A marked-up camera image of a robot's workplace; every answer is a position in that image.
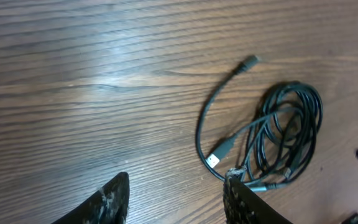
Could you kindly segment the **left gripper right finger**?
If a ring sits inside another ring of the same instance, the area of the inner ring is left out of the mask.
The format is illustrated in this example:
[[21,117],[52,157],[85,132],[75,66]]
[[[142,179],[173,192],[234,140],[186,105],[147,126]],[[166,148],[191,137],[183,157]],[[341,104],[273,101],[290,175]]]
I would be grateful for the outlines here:
[[291,224],[241,182],[243,170],[229,169],[224,178],[223,203],[227,224]]

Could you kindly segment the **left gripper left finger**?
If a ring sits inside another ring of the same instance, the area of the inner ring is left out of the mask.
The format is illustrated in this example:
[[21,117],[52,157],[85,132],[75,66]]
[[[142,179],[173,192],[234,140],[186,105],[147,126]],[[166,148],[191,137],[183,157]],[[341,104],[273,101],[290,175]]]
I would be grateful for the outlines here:
[[53,224],[125,224],[129,210],[129,196],[129,174],[120,172]]

